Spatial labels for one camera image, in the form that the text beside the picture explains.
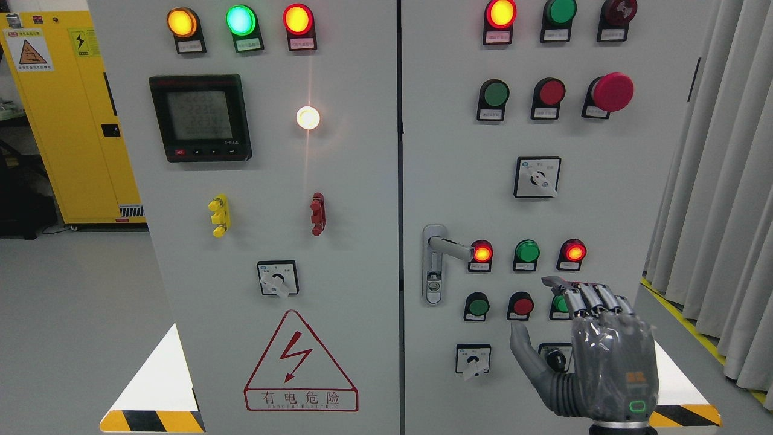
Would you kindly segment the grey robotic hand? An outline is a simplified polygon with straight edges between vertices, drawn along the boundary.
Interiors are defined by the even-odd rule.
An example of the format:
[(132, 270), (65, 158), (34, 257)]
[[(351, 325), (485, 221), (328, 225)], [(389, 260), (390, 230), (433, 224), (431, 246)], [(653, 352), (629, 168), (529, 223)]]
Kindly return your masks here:
[(571, 283), (555, 275), (542, 281), (568, 303), (575, 371), (551, 369), (532, 348), (523, 324), (511, 325), (510, 348), (544, 404), (558, 416), (593, 423), (649, 424), (659, 398), (651, 325), (604, 284)]

